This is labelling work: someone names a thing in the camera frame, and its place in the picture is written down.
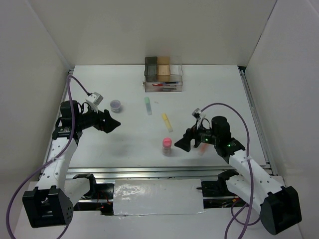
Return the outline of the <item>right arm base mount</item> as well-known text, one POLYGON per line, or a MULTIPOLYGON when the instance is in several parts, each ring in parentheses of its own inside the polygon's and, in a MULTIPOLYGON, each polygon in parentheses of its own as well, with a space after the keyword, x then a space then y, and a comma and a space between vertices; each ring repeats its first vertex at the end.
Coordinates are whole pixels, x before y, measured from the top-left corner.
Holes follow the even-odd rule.
POLYGON ((196 189, 203 195, 203 207, 205 209, 230 208, 235 202, 237 207, 243 206, 245 202, 226 187, 226 180, 237 175, 239 174, 235 170, 226 170, 220 173, 215 181, 202 181, 201 186, 196 189))

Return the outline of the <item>pink capped eraser tube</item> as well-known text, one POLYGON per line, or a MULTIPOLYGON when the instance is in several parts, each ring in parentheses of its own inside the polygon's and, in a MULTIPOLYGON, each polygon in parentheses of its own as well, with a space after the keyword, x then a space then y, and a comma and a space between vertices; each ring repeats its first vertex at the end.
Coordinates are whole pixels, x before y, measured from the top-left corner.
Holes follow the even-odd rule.
POLYGON ((171 156, 171 147, 172 147, 172 140, 169 137, 166 137, 162 141, 162 153, 165 156, 171 156))

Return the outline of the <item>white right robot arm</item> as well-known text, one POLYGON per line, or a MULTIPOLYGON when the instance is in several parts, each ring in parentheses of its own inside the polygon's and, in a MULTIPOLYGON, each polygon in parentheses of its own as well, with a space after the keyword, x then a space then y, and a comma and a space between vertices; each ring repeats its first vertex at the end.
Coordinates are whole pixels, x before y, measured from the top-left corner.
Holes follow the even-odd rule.
POLYGON ((248 148, 232 137, 225 117, 214 117, 208 128, 203 125, 205 117, 200 113, 195 113, 194 117, 195 125, 186 130, 175 146, 186 152, 191 150, 192 140, 195 148, 202 143, 214 146, 217 154, 232 166, 218 176, 219 193, 239 196, 258 213, 262 225, 272 235, 302 221, 295 188, 285 187, 247 154, 248 148))

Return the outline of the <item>clear paper clip jar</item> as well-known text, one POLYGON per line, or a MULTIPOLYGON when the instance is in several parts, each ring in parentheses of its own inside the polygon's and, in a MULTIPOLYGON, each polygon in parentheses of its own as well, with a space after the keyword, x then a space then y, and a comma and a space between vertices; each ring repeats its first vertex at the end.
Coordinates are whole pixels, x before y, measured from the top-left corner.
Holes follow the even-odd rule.
POLYGON ((122 111, 122 104, 119 100, 112 100, 110 102, 110 108, 112 112, 120 113, 122 111))

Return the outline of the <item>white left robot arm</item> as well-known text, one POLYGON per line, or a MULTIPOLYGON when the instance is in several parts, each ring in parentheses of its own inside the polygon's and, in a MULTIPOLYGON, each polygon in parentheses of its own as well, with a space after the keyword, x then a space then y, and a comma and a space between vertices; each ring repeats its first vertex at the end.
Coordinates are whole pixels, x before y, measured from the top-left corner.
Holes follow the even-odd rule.
POLYGON ((108 110, 79 111, 75 100, 62 102, 61 117, 52 134, 50 160, 35 188, 24 192, 22 202, 32 228, 66 226, 73 218, 74 206, 82 197, 94 198, 98 185, 93 174, 77 174, 66 183, 67 171, 83 130, 93 127, 110 133, 121 124, 108 110))

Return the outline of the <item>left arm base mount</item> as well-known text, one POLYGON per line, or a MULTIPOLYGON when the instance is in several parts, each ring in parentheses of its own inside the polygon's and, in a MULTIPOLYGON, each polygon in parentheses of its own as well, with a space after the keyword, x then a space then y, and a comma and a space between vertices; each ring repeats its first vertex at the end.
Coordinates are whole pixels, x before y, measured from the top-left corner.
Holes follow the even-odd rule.
POLYGON ((75 190, 73 199, 78 201, 90 201, 98 203, 113 204, 114 184, 102 183, 98 184, 93 174, 77 174, 72 178, 72 182, 76 185, 72 188, 75 190))

